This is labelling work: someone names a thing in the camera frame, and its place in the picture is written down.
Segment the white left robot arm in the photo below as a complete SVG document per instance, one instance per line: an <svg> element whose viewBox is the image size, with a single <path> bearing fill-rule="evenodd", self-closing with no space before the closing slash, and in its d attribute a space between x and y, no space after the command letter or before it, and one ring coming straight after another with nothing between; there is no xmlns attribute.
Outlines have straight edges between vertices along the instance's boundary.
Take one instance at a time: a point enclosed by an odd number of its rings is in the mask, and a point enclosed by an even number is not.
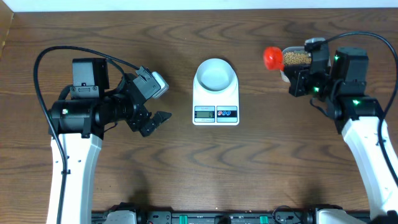
<svg viewBox="0 0 398 224"><path fill-rule="evenodd" d="M122 73L110 90L110 59L76 58L73 83L49 111L58 139L51 141L53 172L47 223L89 223L93 204L96 163L105 126L125 121L130 129L150 136L171 113L155 114L144 106L169 88L157 72L140 67Z"/></svg>

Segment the red measuring scoop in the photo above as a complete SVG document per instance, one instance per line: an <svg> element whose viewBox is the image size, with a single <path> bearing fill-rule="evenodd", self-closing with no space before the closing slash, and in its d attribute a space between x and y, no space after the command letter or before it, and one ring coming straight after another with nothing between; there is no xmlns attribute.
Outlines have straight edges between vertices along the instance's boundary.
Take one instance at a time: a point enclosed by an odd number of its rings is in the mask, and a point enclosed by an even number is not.
<svg viewBox="0 0 398 224"><path fill-rule="evenodd" d="M278 47L267 47L263 53L264 65L268 70L283 70L283 53Z"/></svg>

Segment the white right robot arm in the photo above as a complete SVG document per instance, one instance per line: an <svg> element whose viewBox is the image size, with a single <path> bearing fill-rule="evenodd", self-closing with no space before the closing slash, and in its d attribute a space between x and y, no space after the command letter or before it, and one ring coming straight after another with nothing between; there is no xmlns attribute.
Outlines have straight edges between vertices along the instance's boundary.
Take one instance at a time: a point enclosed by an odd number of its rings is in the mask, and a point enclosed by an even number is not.
<svg viewBox="0 0 398 224"><path fill-rule="evenodd" d="M371 223L397 223L397 155L377 99L365 94L369 58L365 50L340 47L333 59L327 45L282 51L289 93L326 103L358 166L368 196Z"/></svg>

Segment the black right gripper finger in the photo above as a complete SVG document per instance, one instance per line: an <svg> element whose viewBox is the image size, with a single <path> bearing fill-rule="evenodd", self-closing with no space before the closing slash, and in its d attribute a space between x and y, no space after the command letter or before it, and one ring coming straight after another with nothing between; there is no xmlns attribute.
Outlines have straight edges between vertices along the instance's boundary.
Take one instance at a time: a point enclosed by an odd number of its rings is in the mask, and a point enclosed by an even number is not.
<svg viewBox="0 0 398 224"><path fill-rule="evenodd" d="M297 78L291 77L289 93L294 97L300 97L307 94L305 89L305 77L299 75Z"/></svg>
<svg viewBox="0 0 398 224"><path fill-rule="evenodd" d="M284 74L286 77L297 76L300 71L310 68L310 64L286 65L284 67Z"/></svg>

